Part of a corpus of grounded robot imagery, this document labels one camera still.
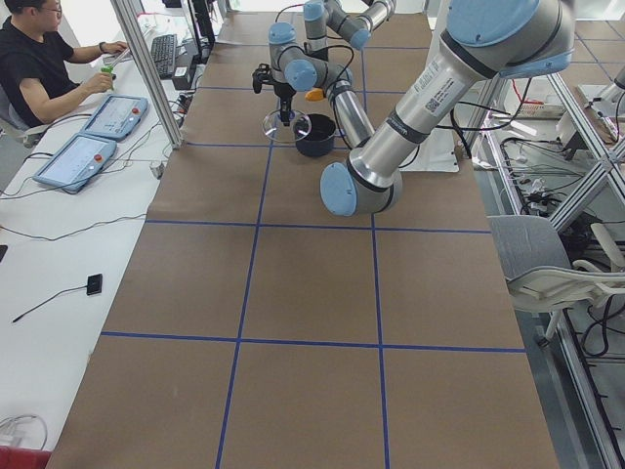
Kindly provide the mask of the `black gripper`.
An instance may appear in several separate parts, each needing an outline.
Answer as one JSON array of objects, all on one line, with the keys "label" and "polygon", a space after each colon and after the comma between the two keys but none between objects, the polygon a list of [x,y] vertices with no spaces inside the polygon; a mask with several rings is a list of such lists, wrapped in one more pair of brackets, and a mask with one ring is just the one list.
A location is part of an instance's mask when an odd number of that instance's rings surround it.
[{"label": "black gripper", "polygon": [[288,83],[277,82],[273,85],[274,93],[279,98],[279,118],[284,126],[289,126],[291,122],[292,99],[296,91]]}]

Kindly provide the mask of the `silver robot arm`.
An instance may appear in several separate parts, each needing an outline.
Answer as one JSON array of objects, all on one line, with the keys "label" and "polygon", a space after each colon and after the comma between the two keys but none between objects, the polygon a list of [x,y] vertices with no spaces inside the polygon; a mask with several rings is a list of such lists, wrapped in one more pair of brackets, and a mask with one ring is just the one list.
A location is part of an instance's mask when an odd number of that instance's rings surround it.
[{"label": "silver robot arm", "polygon": [[400,164],[429,137],[466,92],[495,76],[532,78],[559,72],[571,62],[575,4],[572,1],[452,1],[439,49],[388,117],[373,127],[352,88],[347,67],[331,63],[324,49],[335,32],[361,50],[396,10],[393,1],[370,1],[352,17],[338,1],[304,5],[307,44],[295,28],[277,21],[268,34],[270,62],[253,72],[253,89],[273,87],[278,115],[291,121],[298,92],[321,90],[346,132],[352,150],[344,162],[322,172],[320,195],[334,215],[373,214],[392,207],[402,191]]},{"label": "silver robot arm", "polygon": [[307,1],[303,18],[307,41],[306,53],[317,59],[328,59],[328,30],[344,40],[354,50],[361,51],[375,29],[396,12],[396,1],[364,1],[368,8],[349,15],[340,1]]}]

